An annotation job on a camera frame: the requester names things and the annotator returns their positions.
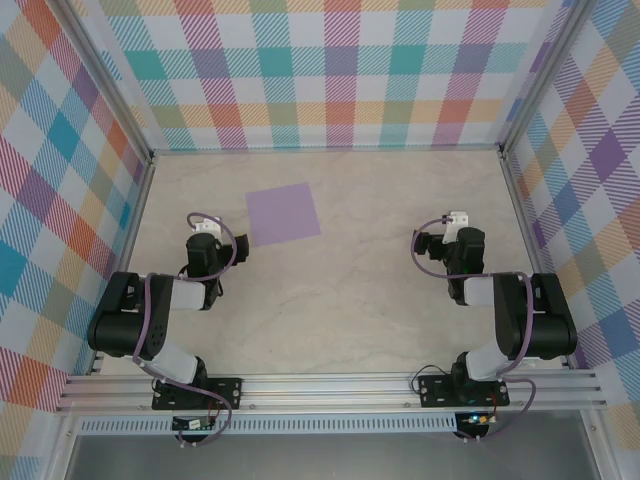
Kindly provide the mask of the long aluminium mounting rail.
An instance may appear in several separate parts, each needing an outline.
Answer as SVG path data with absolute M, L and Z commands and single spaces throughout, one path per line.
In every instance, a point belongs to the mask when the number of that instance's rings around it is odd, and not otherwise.
M 532 411 L 597 410 L 607 406 L 604 392 L 590 370 L 524 370 L 536 395 Z M 239 413 L 399 413 L 421 410 L 411 373 L 239 374 Z M 59 414 L 149 413 L 153 391 L 144 375 L 71 376 L 57 406 Z

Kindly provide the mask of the aluminium frame leg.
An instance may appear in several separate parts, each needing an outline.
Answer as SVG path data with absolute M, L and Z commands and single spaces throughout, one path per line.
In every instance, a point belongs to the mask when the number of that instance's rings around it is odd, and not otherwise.
M 79 415 L 55 416 L 52 427 L 53 442 L 48 449 L 40 480 L 65 480 L 79 429 Z
M 580 418 L 584 427 L 585 449 L 589 469 L 594 480 L 606 480 L 607 464 L 604 463 L 601 451 L 601 436 L 592 410 L 581 410 Z

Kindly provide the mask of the aluminium frame post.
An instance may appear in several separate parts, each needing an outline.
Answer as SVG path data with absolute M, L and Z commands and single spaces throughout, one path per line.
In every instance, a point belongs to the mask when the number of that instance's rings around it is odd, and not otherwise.
M 502 163 L 508 162 L 509 155 L 513 153 L 516 144 L 524 135 L 546 91 L 555 80 L 571 47 L 597 3 L 598 0 L 575 0 L 572 3 L 564 22 L 558 29 L 558 34 L 539 62 L 539 70 L 506 130 L 504 139 L 498 143 Z
M 84 28 L 69 0 L 46 0 L 56 19 L 68 35 L 85 68 L 103 94 L 134 150 L 146 164 L 153 162 L 152 150 L 130 112 L 116 82 Z

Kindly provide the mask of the grey metal shelf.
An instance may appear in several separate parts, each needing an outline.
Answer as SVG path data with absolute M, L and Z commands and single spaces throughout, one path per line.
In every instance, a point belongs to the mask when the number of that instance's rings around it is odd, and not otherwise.
M 463 444 L 449 436 L 229 436 L 201 448 L 167 437 L 77 440 L 65 480 L 600 480 L 585 449 Z

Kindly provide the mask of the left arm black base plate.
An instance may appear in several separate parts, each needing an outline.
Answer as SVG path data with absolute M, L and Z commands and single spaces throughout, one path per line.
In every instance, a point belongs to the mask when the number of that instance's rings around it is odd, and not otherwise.
M 151 386 L 153 391 L 152 410 L 209 410 L 217 408 L 218 401 L 209 395 L 162 383 L 159 380 L 153 380 Z M 240 406 L 241 378 L 208 377 L 200 389 L 213 392 L 224 398 L 233 410 L 237 410 Z

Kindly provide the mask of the thin table end rail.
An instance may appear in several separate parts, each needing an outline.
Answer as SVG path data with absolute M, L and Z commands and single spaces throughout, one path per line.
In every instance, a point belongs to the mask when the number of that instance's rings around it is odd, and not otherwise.
M 342 146 L 342 147 L 272 147 L 272 148 L 237 148 L 237 149 L 155 149 L 155 157 L 185 156 L 185 155 L 244 155 L 244 154 L 272 154 L 272 153 L 328 153 L 328 152 L 381 152 L 381 151 L 499 151 L 500 144 L 439 144 L 413 146 Z

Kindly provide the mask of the aluminium table side rail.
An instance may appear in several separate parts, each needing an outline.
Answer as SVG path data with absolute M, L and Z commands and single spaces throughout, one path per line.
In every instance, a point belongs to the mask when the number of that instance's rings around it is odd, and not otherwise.
M 127 230 L 127 235 L 125 237 L 123 250 L 117 263 L 118 270 L 126 270 L 130 264 L 142 216 L 144 214 L 145 206 L 151 190 L 155 170 L 156 165 L 154 161 L 151 160 L 144 169 L 144 176 L 140 186 L 139 195 L 131 216 L 131 221 Z M 87 368 L 85 371 L 86 375 L 99 374 L 101 371 L 101 362 L 104 355 L 97 353 L 95 350 L 92 350 L 91 353 L 92 355 L 90 357 L 90 361 L 87 363 Z
M 577 331 L 564 292 L 556 275 L 541 270 L 532 228 L 527 224 L 511 169 L 501 159 L 500 167 L 533 272 L 526 280 L 496 282 L 498 343 L 506 347 L 511 359 L 522 347 L 527 358 L 553 360 L 571 355 L 577 346 Z

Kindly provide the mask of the purple paper sheet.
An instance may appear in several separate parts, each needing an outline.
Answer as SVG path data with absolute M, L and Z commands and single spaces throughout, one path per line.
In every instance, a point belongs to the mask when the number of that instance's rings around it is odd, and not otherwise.
M 307 182 L 247 193 L 246 204 L 252 246 L 273 245 L 321 234 Z

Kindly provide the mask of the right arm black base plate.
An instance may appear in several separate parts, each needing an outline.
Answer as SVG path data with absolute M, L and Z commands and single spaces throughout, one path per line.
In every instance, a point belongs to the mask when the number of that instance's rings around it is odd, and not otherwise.
M 418 378 L 418 387 L 423 408 L 480 408 L 510 405 L 505 382 L 470 381 L 458 385 L 449 375 L 424 375 Z

